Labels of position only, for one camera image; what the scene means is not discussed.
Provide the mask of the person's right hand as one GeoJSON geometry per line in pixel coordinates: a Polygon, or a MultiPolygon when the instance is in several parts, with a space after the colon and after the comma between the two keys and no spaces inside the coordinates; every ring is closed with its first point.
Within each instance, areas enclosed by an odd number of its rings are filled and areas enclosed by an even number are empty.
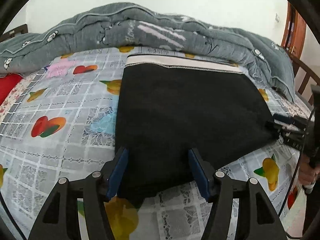
{"type": "Polygon", "coordinates": [[[310,158],[303,154],[299,162],[298,180],[303,186],[313,184],[319,177],[319,164],[312,168],[309,165],[310,158]]]}

